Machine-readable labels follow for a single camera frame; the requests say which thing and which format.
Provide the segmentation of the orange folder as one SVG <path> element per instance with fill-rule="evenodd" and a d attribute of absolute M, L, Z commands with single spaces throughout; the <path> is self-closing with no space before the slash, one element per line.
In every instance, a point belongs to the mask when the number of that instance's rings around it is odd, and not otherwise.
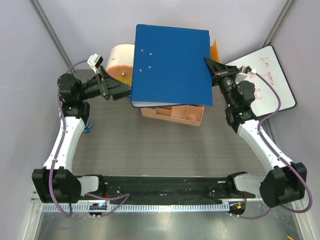
<path fill-rule="evenodd" d="M 215 62 L 220 62 L 218 45 L 216 40 L 214 40 L 212 46 L 210 47 L 210 58 Z"/>

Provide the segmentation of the white arched drawer cabinet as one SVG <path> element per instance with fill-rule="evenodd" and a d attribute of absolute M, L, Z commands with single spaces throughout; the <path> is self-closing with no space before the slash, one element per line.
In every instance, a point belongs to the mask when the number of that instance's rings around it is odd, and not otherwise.
<path fill-rule="evenodd" d="M 106 72 L 113 78 L 129 86 L 132 85 L 134 65 L 134 44 L 120 44 L 115 46 L 106 64 Z"/>

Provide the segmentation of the blue ring binder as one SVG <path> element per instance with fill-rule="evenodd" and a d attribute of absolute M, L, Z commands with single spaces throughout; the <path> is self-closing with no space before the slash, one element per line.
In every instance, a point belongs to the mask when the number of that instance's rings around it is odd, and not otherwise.
<path fill-rule="evenodd" d="M 138 24 L 132 106 L 213 105 L 212 78 L 205 61 L 209 55 L 208 30 Z"/>

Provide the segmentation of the orange desk file organizer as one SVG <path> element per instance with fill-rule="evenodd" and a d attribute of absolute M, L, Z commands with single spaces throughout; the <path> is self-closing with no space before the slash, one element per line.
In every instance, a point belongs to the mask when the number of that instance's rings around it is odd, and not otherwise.
<path fill-rule="evenodd" d="M 199 127 L 204 109 L 203 105 L 175 105 L 143 107 L 140 111 L 143 117 Z"/>

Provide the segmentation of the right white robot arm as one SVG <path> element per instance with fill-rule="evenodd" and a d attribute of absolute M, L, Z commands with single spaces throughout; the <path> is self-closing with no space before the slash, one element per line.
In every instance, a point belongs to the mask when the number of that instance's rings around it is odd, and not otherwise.
<path fill-rule="evenodd" d="M 256 89 L 246 78 L 254 70 L 249 66 L 225 65 L 210 57 L 204 60 L 212 85 L 220 88 L 225 99 L 228 125 L 250 146 L 266 172 L 265 177 L 246 172 L 229 175 L 226 193 L 233 198 L 243 192 L 259 196 L 270 208 L 303 199 L 310 193 L 306 185 L 307 168 L 301 162 L 293 162 L 272 142 L 251 108 Z"/>

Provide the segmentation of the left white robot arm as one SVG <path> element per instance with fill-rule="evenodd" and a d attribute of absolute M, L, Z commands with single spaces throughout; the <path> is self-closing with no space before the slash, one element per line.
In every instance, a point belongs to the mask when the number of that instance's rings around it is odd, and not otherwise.
<path fill-rule="evenodd" d="M 103 177 L 97 174 L 75 176 L 72 162 L 80 136 L 89 122 L 90 104 L 95 97 L 127 97 L 131 87 L 111 77 L 103 67 L 86 82 L 71 73 L 62 74 L 57 80 L 59 132 L 52 151 L 40 169 L 34 169 L 32 181 L 42 203 L 75 204 L 86 194 L 100 200 L 107 192 Z"/>

